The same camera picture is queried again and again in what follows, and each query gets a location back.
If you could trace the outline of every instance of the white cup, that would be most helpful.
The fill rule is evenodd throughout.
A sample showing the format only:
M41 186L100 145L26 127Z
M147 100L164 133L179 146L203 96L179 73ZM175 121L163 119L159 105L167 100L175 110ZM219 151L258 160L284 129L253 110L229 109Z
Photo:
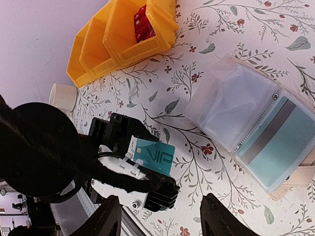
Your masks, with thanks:
M49 105L64 112L72 112L77 102L78 91L74 86L54 84L49 97Z

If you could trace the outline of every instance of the table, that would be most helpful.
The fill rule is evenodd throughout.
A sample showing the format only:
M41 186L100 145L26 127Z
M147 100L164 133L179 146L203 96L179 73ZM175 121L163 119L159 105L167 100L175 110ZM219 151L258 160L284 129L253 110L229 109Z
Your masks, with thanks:
M143 121L176 147L175 208L134 211L154 236L201 235L199 207L214 193L247 227L266 236L315 235L315 180L273 202L219 146L182 116L200 81L225 54L254 65L315 106L315 5L310 0L178 0L172 50L79 91L72 118L87 133L113 112Z

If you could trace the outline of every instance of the clear plastic pouch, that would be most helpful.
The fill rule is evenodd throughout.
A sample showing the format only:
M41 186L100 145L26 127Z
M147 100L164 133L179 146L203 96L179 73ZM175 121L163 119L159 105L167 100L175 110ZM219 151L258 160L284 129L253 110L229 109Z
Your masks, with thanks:
M203 80L184 115L221 144L269 193L315 144L315 115L277 83L232 57Z

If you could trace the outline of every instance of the gray stripe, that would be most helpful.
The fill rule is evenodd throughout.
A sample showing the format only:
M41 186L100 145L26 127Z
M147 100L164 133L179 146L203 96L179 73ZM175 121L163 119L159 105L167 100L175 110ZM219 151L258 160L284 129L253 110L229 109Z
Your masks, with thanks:
M276 117L270 122L264 132L259 136L256 142L251 146L251 148L242 156L242 161L249 165L255 157L266 147L266 145L271 141L279 129L283 126L286 120L289 118L296 105L288 100L284 106L281 108Z

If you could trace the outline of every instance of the yellow plastic storage bin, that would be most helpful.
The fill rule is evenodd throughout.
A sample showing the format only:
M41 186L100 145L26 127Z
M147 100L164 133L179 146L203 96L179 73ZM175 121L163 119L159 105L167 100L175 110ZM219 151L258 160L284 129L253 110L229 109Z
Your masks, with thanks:
M137 43L134 15L144 5L147 5L146 15L156 36ZM114 0L103 44L123 67L170 50L179 28L175 12L176 0Z
M74 82L77 87L82 87L95 79L84 69L81 65L79 58L83 42L89 27L88 22L75 36L74 43L72 46L72 51L68 63L67 75Z
M114 0L108 2L90 21L80 54L80 63L94 79L122 67L108 53L103 45L103 37Z

